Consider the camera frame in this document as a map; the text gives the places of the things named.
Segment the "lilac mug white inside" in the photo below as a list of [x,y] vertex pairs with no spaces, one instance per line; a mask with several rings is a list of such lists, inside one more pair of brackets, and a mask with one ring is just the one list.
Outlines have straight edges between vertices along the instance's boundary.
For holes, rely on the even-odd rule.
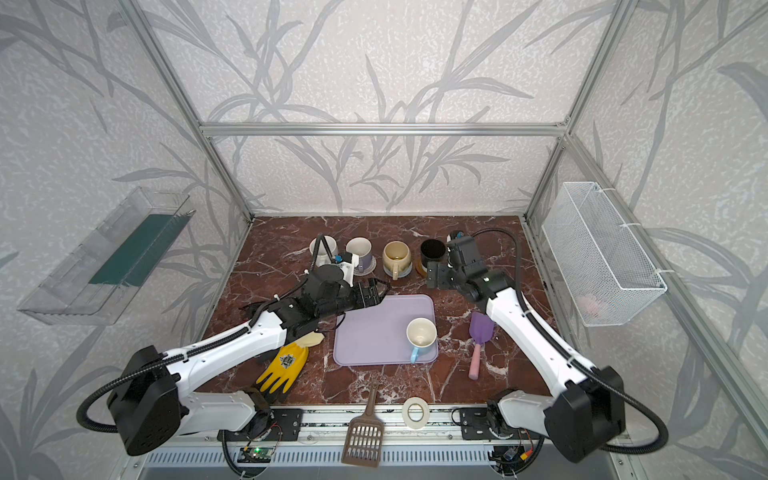
[[372,244],[369,239],[364,237],[356,237],[349,240],[346,244],[346,251],[358,255],[359,259],[374,257]]

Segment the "yellow work glove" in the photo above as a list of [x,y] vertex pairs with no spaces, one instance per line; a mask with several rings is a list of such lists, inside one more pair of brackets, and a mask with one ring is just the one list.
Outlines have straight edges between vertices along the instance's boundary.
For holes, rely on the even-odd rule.
[[303,370],[310,348],[319,345],[324,338],[323,333],[312,332],[283,346],[256,381],[258,390],[263,394],[287,393]]

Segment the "green circuit board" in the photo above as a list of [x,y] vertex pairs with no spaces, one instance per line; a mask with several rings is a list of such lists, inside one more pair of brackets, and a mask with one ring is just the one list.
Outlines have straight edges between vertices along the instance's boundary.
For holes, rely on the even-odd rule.
[[239,464],[270,463],[275,449],[272,447],[243,447],[239,449],[237,462]]

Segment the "beige ceramic mug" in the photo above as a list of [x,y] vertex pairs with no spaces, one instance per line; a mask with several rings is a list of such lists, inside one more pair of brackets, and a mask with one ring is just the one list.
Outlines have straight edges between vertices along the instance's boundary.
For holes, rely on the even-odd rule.
[[383,249],[383,266],[385,264],[393,267],[394,265],[405,266],[412,264],[411,250],[408,245],[402,241],[391,241]]

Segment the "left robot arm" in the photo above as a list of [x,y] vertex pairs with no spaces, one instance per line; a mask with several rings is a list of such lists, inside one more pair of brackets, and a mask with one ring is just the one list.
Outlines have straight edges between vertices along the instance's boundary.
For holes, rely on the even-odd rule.
[[248,394],[199,395],[198,387],[260,354],[278,350],[317,331],[322,320],[373,307],[390,284],[353,280],[354,257],[312,263],[283,295],[260,303],[242,324],[193,344],[134,353],[122,375],[86,397],[77,423],[93,432],[117,434],[130,456],[146,454],[168,440],[205,430],[238,431],[257,413]]

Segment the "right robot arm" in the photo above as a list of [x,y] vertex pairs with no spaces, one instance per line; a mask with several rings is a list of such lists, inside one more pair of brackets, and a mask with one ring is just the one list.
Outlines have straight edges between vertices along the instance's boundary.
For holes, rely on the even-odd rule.
[[[572,463],[596,450],[646,455],[664,448],[669,431],[660,416],[626,393],[615,369],[596,367],[560,337],[525,298],[522,280],[520,265],[513,274],[489,268],[476,236],[461,230],[447,237],[446,261],[427,267],[428,287],[455,290],[479,307],[512,338],[549,390],[546,396],[522,390],[502,395],[497,410],[503,422],[548,438]],[[626,430],[627,408],[655,426],[654,439],[632,446],[613,444]]]

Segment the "light blue mug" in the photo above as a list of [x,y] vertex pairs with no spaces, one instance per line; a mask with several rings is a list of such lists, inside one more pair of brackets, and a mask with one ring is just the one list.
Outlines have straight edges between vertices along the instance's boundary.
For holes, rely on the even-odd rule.
[[412,345],[410,362],[416,363],[420,356],[427,354],[436,342],[436,325],[427,318],[413,319],[406,328],[406,336]]

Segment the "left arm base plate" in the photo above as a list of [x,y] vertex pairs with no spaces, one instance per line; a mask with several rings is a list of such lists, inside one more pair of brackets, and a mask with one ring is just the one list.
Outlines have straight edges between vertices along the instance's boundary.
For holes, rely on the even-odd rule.
[[277,408],[269,412],[259,410],[239,432],[240,438],[253,441],[296,441],[303,413],[301,408]]

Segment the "pink object in basket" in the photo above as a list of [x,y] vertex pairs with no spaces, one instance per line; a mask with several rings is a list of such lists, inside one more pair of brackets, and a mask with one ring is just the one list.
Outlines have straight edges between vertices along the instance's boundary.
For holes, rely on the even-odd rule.
[[577,306],[584,318],[600,318],[605,310],[605,302],[593,294],[578,296]]

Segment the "grey-blue woven coaster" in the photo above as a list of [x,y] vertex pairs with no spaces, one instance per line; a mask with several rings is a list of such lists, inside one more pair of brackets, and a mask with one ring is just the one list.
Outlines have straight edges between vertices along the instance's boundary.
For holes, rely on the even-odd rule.
[[405,266],[402,265],[394,265],[393,267],[390,267],[389,265],[385,264],[383,266],[383,270],[385,274],[391,278],[392,280],[399,280],[406,278],[410,275],[412,272],[413,265],[407,264]]

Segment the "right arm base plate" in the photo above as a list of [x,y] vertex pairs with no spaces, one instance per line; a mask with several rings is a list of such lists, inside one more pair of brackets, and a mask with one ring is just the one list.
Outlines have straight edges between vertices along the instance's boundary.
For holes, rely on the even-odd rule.
[[458,407],[451,412],[451,420],[461,429],[463,440],[512,441],[535,443],[540,435],[524,429],[492,426],[486,407]]

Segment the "brown wooden coaster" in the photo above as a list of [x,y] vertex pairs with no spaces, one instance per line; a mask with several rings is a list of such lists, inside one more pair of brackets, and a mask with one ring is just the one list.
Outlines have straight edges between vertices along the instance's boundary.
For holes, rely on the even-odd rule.
[[424,277],[424,278],[426,278],[426,277],[427,277],[428,273],[427,273],[427,271],[426,271],[425,267],[424,267],[424,266],[423,266],[421,263],[416,263],[416,264],[415,264],[415,267],[416,267],[416,271],[417,271],[417,273],[418,273],[420,276],[422,276],[422,277]]

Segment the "brown slotted spatula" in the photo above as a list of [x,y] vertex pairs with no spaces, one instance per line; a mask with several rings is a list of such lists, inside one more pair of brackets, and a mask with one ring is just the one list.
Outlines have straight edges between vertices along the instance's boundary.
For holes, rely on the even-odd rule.
[[377,386],[371,388],[363,414],[349,422],[341,463],[377,468],[382,458],[384,422],[375,415]]

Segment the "clear plastic wall bin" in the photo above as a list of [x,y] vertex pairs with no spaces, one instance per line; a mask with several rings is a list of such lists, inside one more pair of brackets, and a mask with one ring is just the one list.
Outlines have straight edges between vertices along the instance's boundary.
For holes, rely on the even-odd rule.
[[47,325],[116,323],[195,213],[188,194],[135,188],[18,310]]

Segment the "black mug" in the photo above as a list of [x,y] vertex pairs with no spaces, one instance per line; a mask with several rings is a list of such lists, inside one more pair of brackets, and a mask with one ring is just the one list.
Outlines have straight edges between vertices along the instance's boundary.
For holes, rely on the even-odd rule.
[[420,245],[420,265],[427,271],[431,262],[441,262],[447,253],[446,244],[435,238],[424,240]]

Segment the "white speckled mug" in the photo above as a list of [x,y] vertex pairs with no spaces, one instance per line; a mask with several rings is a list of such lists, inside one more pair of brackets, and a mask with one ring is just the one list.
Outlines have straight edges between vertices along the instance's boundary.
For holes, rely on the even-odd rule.
[[309,251],[315,266],[332,264],[338,255],[336,240],[329,235],[324,235],[323,238],[317,236],[313,239],[309,245]]

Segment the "white tape roll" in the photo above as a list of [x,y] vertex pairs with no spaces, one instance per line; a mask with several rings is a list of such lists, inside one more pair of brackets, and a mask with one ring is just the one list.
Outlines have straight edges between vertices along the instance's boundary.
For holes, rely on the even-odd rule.
[[411,397],[404,402],[401,415],[403,422],[409,429],[421,430],[429,422],[430,406],[420,397]]

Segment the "lilac plastic tray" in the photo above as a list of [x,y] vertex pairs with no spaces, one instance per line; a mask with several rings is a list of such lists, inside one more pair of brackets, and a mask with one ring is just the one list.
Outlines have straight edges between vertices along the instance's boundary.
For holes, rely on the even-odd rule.
[[408,337],[408,325],[418,318],[436,326],[434,302],[424,294],[387,295],[379,305],[349,312],[335,330],[335,363],[359,367],[435,361],[437,341],[411,360],[415,345]]

